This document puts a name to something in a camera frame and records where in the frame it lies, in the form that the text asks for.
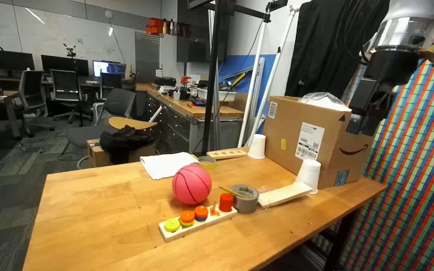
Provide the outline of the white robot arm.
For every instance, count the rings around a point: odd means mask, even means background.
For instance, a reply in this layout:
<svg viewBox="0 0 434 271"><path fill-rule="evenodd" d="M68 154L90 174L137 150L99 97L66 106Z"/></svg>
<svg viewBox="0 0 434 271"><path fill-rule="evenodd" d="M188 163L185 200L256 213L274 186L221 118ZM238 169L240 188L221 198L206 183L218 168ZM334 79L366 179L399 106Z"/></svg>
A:
<svg viewBox="0 0 434 271"><path fill-rule="evenodd" d="M434 67L434 0L390 0L365 55L347 130L372 135L389 114L392 88L407 84L420 63L429 60Z"/></svg>

